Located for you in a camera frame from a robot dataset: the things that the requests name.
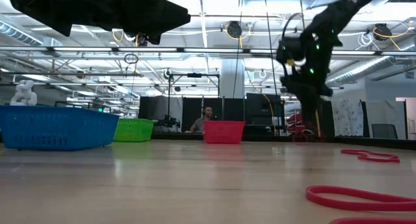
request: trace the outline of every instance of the black monitor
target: black monitor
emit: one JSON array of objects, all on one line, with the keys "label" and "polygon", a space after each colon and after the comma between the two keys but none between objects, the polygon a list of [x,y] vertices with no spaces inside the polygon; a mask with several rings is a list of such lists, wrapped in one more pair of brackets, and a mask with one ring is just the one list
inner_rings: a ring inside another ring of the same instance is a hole
[{"label": "black monitor", "polygon": [[281,117],[280,96],[260,93],[247,93],[246,100],[246,124],[250,125],[271,125],[272,112],[270,104],[273,108],[273,116]]}]

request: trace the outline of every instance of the man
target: man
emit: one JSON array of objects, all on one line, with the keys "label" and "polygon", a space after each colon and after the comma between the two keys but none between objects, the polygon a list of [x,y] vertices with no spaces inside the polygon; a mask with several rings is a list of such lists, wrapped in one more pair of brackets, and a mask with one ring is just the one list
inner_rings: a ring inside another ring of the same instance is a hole
[{"label": "man", "polygon": [[202,117],[197,119],[193,126],[190,127],[191,132],[199,132],[201,133],[203,130],[203,122],[207,120],[211,120],[213,116],[213,109],[209,106],[206,106],[202,111]]}]

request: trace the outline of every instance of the blue plastic basket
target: blue plastic basket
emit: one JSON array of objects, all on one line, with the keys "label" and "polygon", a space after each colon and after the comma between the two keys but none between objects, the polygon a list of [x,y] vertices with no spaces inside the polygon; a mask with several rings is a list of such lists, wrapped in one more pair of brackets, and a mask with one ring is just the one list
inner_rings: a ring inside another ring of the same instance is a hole
[{"label": "blue plastic basket", "polygon": [[74,151],[108,145],[117,115],[51,106],[0,106],[0,129],[8,149]]}]

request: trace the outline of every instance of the ceiling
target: ceiling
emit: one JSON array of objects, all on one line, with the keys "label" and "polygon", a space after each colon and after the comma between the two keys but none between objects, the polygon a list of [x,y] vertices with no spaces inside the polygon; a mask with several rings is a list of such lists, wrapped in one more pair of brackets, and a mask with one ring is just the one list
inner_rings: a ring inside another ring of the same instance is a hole
[{"label": "ceiling", "polygon": [[[241,27],[245,37],[242,40],[242,48],[245,49],[275,49],[278,46],[279,39],[284,24],[292,13],[298,12],[301,9],[299,0],[267,0],[268,5],[265,7],[264,0],[168,0],[188,9],[191,17],[191,22],[169,31],[162,35],[160,45],[151,45],[149,47],[198,47],[198,48],[232,48],[236,49],[239,46],[238,40],[233,40],[224,31],[224,27],[230,21],[240,21]],[[302,0],[303,7],[317,6],[327,4],[334,0]],[[374,4],[363,9],[357,14],[353,20],[346,26],[344,31],[340,34],[340,40],[344,44],[343,47],[336,49],[348,51],[366,51],[366,50],[398,50],[391,40],[380,42],[374,40],[370,36],[364,35],[367,29],[372,30],[376,23],[386,23],[391,29],[393,35],[398,36],[394,38],[394,42],[401,47],[402,44],[414,37],[415,23],[413,17],[416,16],[416,3],[412,0],[403,3],[402,0],[377,0]],[[315,8],[313,10],[305,11],[305,24],[308,25],[313,16],[319,13],[324,7]],[[5,20],[11,22],[16,28],[21,29],[34,38],[41,41],[53,38],[58,45],[64,47],[134,47],[134,40],[130,42],[128,39],[122,37],[122,31],[107,32],[97,27],[84,27],[74,25],[71,36],[65,37],[60,33],[50,29],[42,23],[21,14],[14,10],[9,0],[0,0],[0,21]],[[288,26],[291,35],[294,29],[302,30],[303,23],[300,18],[294,19]],[[0,45],[18,45],[28,46],[25,43],[19,42],[14,38],[0,33]],[[41,53],[28,52],[9,52],[3,53],[0,56],[1,60],[10,58],[14,55],[14,60],[24,58],[32,62],[32,66],[23,66],[19,71],[51,71],[59,68],[62,73],[74,73],[77,71],[85,71],[87,73],[108,73],[109,75],[115,73],[132,73],[137,72],[144,75],[144,77],[111,77],[105,79],[106,82],[121,83],[128,87],[128,84],[166,84],[163,73],[169,68],[173,73],[220,73],[222,68],[223,56],[190,56],[189,54],[158,54],[158,53],[137,53],[139,61],[136,64],[127,64],[124,62],[123,53],[112,54],[114,59],[91,59],[86,60],[82,55],[76,53],[63,53],[60,57],[53,55],[44,55]],[[95,56],[96,53],[85,53],[86,56]],[[247,71],[246,76],[246,91],[254,92],[253,85],[268,85],[273,84],[272,68],[275,68],[277,76],[283,75],[280,65],[269,58],[256,57],[240,57],[244,67]],[[333,73],[343,74],[348,72],[348,68],[357,61],[354,57],[334,57],[330,69]],[[391,72],[397,66],[390,66],[386,68],[385,72]],[[65,77],[64,75],[58,77],[50,77],[54,81],[68,82],[100,82],[99,76],[86,76],[79,79],[77,77]],[[348,82],[333,82],[332,86],[353,85],[354,80]],[[183,89],[177,92],[177,95],[215,95],[217,90],[215,84],[216,80],[209,80],[206,78],[195,79],[183,77],[176,84],[208,84],[213,87],[193,87],[192,89]],[[77,91],[77,87],[67,85],[65,86],[71,90]],[[133,93],[137,95],[160,95],[167,93],[166,87],[144,87],[132,86]],[[91,92],[97,92],[99,95],[106,97],[114,96],[114,93],[107,92],[104,86],[89,87]],[[263,88],[265,93],[274,93],[273,88]]]}]

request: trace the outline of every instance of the red loop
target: red loop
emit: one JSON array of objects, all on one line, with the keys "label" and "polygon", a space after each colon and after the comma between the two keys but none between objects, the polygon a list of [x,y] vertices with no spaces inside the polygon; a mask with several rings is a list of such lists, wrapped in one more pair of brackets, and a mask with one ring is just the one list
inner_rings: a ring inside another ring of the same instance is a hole
[{"label": "red loop", "polygon": [[382,218],[342,218],[330,224],[416,224],[416,220]]},{"label": "red loop", "polygon": [[[341,150],[341,153],[349,154],[349,155],[358,155],[357,157],[360,160],[367,160],[367,161],[372,161],[372,162],[396,162],[396,163],[400,163],[400,159],[398,158],[398,156],[387,154],[387,153],[373,153],[373,152],[370,152],[370,151],[367,151],[367,150],[353,150],[353,149],[343,149],[343,150]],[[369,157],[369,155],[385,156],[387,158],[386,159],[384,159],[384,158],[372,158],[372,157]]]},{"label": "red loop", "polygon": [[[381,203],[366,203],[353,201],[339,201],[325,198],[318,195],[319,193],[332,193],[358,197]],[[352,188],[342,188],[336,186],[310,186],[306,188],[306,199],[318,205],[330,208],[353,211],[416,211],[416,199],[387,195],[375,192],[367,192]]]}]

